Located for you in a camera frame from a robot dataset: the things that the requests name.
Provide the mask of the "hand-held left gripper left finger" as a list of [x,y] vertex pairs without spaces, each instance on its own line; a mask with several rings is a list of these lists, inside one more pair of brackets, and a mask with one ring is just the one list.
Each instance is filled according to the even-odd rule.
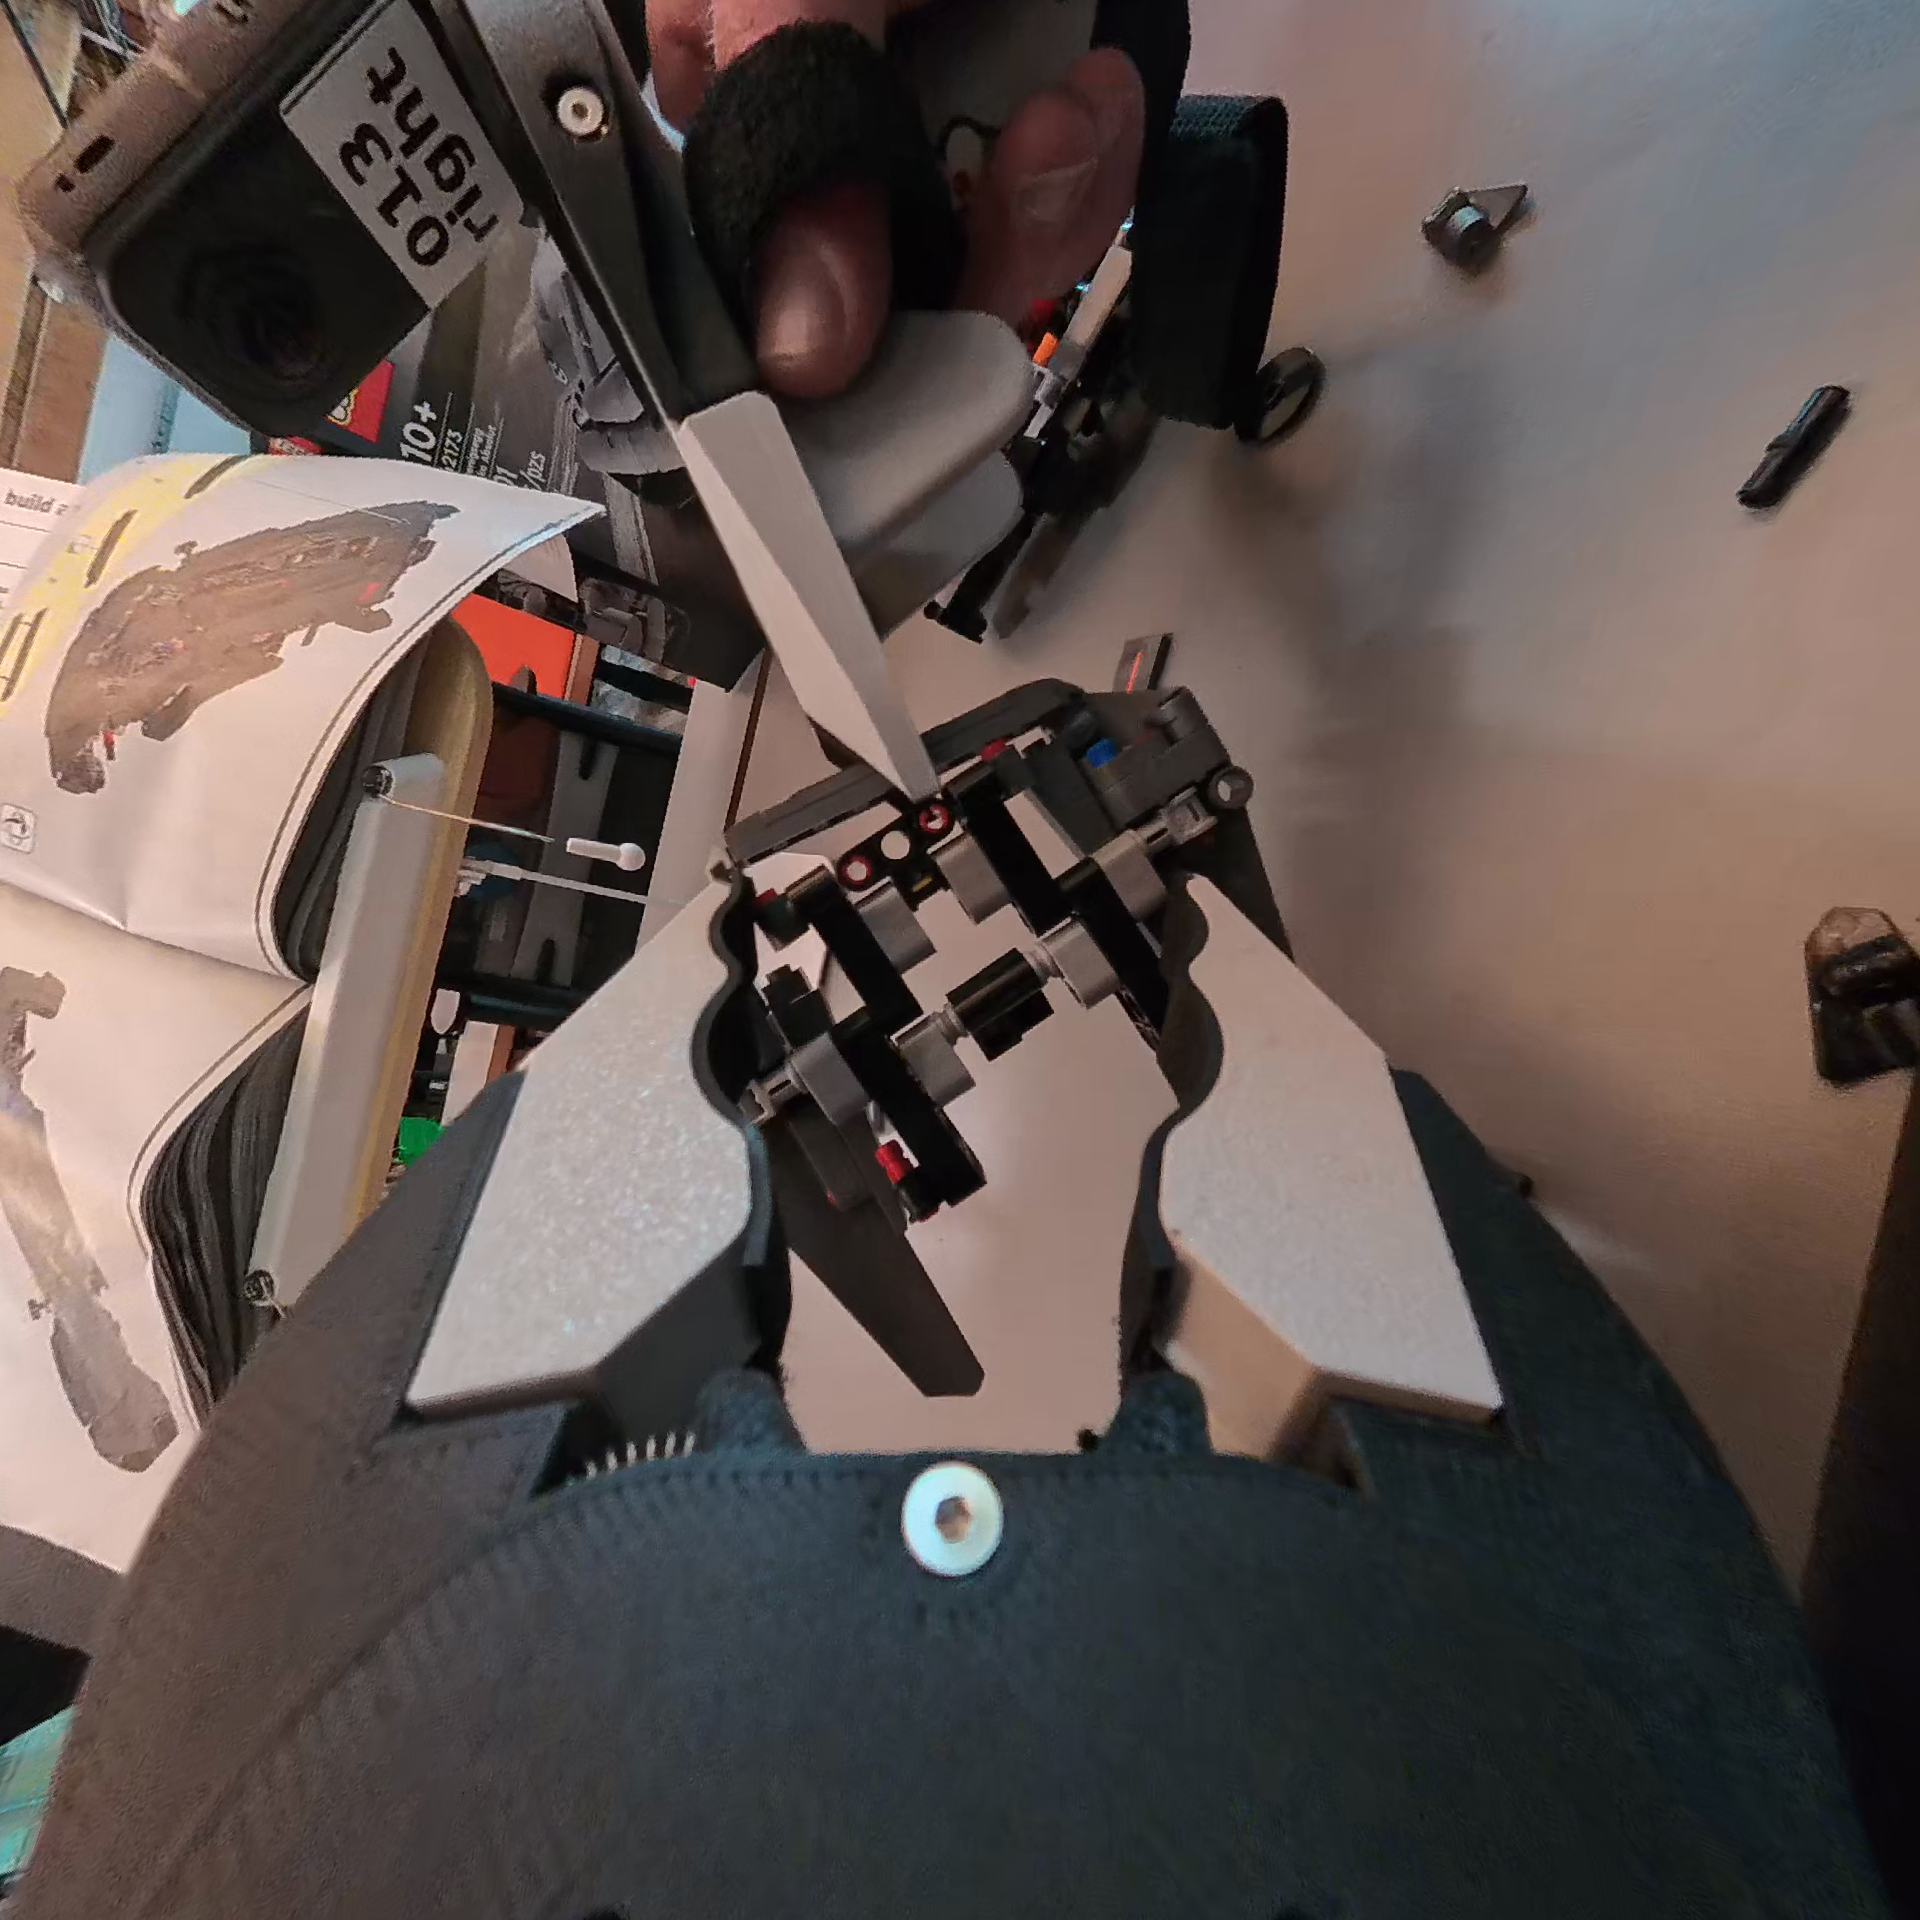
[[519,1075],[425,1333],[425,1419],[591,1404],[689,1419],[785,1333],[785,1248],[735,1048],[755,893],[713,881]]

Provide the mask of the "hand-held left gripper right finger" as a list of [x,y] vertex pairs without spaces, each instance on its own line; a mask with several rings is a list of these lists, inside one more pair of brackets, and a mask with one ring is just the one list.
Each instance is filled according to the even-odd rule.
[[1489,1424],[1501,1387],[1374,1041],[1206,878],[1166,914],[1158,1069],[1119,1266],[1119,1377],[1170,1368],[1211,1426],[1333,1401]]

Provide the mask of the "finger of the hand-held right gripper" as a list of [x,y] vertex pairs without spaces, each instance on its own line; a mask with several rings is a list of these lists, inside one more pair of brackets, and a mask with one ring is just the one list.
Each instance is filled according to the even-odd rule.
[[778,406],[756,392],[674,425],[674,443],[806,721],[897,793],[939,774]]

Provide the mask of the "grey lego car model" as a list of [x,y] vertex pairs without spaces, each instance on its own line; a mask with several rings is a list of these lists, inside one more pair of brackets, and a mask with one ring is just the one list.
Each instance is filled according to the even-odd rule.
[[1033,406],[1005,457],[1021,486],[1010,532],[945,593],[925,617],[949,634],[986,641],[1021,617],[1014,580],[1035,545],[1065,542],[1108,505],[1158,416],[1134,369],[1134,221],[1122,221],[1090,276],[1035,305],[1021,322],[1030,347]]

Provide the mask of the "small lego technic sub-assembly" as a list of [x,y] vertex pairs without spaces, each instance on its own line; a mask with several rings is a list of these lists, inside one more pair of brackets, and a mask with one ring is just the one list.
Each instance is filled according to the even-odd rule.
[[724,852],[759,942],[740,1106],[785,1242],[919,1395],[955,1401],[986,1368],[917,1232],[987,1186],[962,1126],[986,1069],[1101,1008],[1162,1053],[1197,881],[1292,945],[1253,772],[1193,690],[1037,680],[924,740],[929,798],[849,763]]

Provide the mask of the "dark lego set box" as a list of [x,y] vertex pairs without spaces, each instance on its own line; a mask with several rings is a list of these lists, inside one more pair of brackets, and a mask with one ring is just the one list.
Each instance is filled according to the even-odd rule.
[[681,454],[546,238],[516,238],[315,425],[270,451],[358,452],[574,496],[594,641],[735,688],[763,638]]

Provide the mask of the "dark round lego disc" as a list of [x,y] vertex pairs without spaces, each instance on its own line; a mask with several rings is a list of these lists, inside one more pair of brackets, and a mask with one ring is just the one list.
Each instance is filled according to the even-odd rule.
[[1286,347],[1255,372],[1235,413],[1235,435],[1246,445],[1274,445],[1297,435],[1321,400],[1327,370],[1310,347]]

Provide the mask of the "black angled lego connector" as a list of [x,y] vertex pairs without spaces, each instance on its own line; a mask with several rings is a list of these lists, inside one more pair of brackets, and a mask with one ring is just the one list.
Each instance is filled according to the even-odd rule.
[[1917,1067],[1917,949],[1877,908],[1838,905],[1805,939],[1818,1075],[1851,1089]]

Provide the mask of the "lego instruction booklet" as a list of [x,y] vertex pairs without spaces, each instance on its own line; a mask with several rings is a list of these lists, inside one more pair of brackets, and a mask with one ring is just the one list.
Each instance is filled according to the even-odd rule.
[[591,507],[162,454],[4,603],[4,1525],[122,1566],[268,1333],[244,1296],[365,769],[415,648]]

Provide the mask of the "small grey lego piece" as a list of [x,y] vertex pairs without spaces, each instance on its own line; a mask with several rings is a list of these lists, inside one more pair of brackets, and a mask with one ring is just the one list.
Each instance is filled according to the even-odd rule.
[[1467,276],[1481,276],[1500,257],[1503,235],[1530,206],[1530,185],[1452,187],[1421,220],[1426,246]]

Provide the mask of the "black lego pin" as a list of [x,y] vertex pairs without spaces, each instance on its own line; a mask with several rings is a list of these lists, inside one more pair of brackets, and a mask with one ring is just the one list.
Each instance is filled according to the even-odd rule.
[[1810,394],[1794,418],[1765,445],[1734,501],[1747,513],[1771,513],[1833,443],[1854,411],[1854,395],[1838,385]]

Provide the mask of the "person's right hand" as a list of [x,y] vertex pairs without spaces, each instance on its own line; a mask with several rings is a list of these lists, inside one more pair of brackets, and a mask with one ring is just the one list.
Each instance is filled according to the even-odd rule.
[[1094,4],[1071,59],[1023,70],[953,185],[907,98],[994,4],[650,3],[663,118],[721,187],[703,227],[772,394],[842,394],[900,305],[1005,325],[1089,276],[1158,168],[1187,4]]

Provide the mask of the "orange plastic part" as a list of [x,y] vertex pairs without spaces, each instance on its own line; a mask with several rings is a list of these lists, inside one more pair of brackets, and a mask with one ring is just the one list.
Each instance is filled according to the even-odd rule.
[[580,638],[574,628],[477,593],[451,617],[481,652],[493,684],[522,685],[546,700],[579,698],[574,668]]

